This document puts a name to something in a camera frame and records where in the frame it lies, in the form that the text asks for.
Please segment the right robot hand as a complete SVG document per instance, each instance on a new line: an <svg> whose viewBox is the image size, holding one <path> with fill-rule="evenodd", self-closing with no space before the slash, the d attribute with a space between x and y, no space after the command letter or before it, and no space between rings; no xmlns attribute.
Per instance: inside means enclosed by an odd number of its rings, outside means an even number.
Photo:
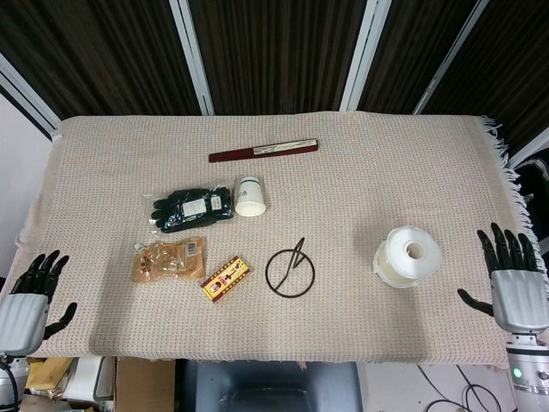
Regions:
<svg viewBox="0 0 549 412"><path fill-rule="evenodd" d="M534 247L523 234L513 234L493 222L494 239L477 232L486 262L492 301L473 298L457 290L469 307L494 318L504 331L515 335L539 334L548 329L546 279L538 269Z"/></svg>

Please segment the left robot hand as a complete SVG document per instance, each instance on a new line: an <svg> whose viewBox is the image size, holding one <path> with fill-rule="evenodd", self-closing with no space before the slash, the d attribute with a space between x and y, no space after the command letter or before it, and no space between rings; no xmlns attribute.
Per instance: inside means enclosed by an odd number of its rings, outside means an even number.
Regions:
<svg viewBox="0 0 549 412"><path fill-rule="evenodd" d="M38 255L17 279L11 292L1 302L1 354L26 357L36 352L42 342L65 329L77 310L69 303L64 315L47 323L50 305L59 277L69 261L59 250Z"/></svg>

